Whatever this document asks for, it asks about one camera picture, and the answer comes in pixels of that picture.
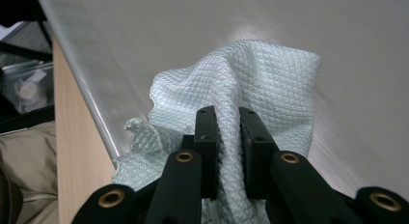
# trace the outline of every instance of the wooden panel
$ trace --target wooden panel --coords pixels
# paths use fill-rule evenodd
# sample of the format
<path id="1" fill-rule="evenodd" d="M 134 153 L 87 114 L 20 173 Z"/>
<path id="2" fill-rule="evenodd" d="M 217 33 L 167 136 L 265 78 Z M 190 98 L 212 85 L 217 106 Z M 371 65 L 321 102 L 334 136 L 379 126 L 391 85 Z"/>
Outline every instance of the wooden panel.
<path id="1" fill-rule="evenodd" d="M 55 40 L 53 47 L 59 215 L 60 223 L 70 223 L 88 197 L 111 181 L 114 166 Z"/>

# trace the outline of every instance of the small white object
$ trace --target small white object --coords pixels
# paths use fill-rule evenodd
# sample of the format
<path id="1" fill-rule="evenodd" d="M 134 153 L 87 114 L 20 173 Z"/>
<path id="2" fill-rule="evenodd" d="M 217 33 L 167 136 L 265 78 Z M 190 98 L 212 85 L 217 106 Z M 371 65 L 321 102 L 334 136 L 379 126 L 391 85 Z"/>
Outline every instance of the small white object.
<path id="1" fill-rule="evenodd" d="M 22 99 L 20 104 L 23 105 L 25 112 L 43 108 L 47 104 L 46 95 L 41 91 L 39 84 L 33 81 L 26 80 L 18 95 Z"/>
<path id="2" fill-rule="evenodd" d="M 28 81 L 21 87 L 18 95 L 23 99 L 36 99 L 39 95 L 39 86 L 32 81 Z"/>
<path id="3" fill-rule="evenodd" d="M 25 80 L 24 83 L 27 83 L 29 81 L 39 83 L 46 75 L 47 75 L 47 73 L 44 72 L 43 70 L 37 70 L 36 73 L 31 75 L 31 77 L 29 77 L 27 80 Z"/>

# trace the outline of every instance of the textured cloth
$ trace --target textured cloth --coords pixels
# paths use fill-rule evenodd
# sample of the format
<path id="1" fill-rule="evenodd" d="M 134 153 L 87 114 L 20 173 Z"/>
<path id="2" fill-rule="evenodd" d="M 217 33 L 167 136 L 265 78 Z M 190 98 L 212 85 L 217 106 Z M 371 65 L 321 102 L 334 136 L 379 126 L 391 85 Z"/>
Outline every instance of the textured cloth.
<path id="1" fill-rule="evenodd" d="M 239 106 L 256 111 L 281 150 L 307 155 L 313 136 L 311 52 L 259 41 L 234 42 L 190 68 L 156 75 L 148 123 L 133 119 L 131 153 L 116 159 L 116 183 L 138 190 L 160 177 L 183 134 L 193 134 L 196 112 L 214 105 L 222 144 L 215 201 L 203 200 L 203 223 L 264 223 L 264 203 L 249 201 L 243 182 Z"/>

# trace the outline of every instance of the table surface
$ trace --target table surface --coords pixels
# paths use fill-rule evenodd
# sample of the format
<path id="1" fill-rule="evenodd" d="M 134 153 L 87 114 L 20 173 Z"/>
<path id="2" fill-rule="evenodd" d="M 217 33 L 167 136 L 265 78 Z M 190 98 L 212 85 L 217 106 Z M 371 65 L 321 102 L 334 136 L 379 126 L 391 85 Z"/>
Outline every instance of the table surface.
<path id="1" fill-rule="evenodd" d="M 309 159 L 353 196 L 409 199 L 409 0 L 41 0 L 112 158 L 129 151 L 163 70 L 243 39 L 318 53 Z"/>

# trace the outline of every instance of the brass insert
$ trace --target brass insert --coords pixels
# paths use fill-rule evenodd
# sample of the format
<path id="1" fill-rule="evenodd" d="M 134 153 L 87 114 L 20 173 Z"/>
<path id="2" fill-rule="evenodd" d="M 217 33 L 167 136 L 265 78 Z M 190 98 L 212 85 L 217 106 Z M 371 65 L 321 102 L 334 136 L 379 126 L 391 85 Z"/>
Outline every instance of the brass insert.
<path id="1" fill-rule="evenodd" d="M 400 205 L 400 203 L 387 194 L 373 192 L 369 195 L 369 198 L 374 204 L 385 210 L 389 211 L 402 210 L 402 206 Z"/>
<path id="2" fill-rule="evenodd" d="M 177 161 L 179 162 L 189 162 L 192 159 L 193 159 L 193 155 L 188 152 L 177 154 Z"/>
<path id="3" fill-rule="evenodd" d="M 125 194 L 120 189 L 113 189 L 99 197 L 98 204 L 103 208 L 112 208 L 123 201 Z"/>
<path id="4" fill-rule="evenodd" d="M 282 154 L 281 159 L 287 163 L 298 163 L 300 161 L 295 154 Z"/>

